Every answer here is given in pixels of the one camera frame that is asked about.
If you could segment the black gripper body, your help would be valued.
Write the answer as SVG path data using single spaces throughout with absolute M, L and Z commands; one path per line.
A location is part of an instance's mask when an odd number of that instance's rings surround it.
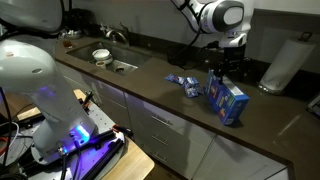
M 228 47 L 224 48 L 223 58 L 218 61 L 214 67 L 214 74 L 222 78 L 229 72 L 238 72 L 240 78 L 244 78 L 246 74 L 245 65 L 245 48 L 246 46 L 240 47 Z

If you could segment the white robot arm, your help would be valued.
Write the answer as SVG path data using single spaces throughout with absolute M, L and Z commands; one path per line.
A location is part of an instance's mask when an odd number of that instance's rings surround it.
M 187 19 L 197 34 L 221 33 L 215 42 L 224 50 L 224 60 L 214 73 L 222 78 L 231 69 L 234 61 L 244 57 L 254 0 L 170 0 Z

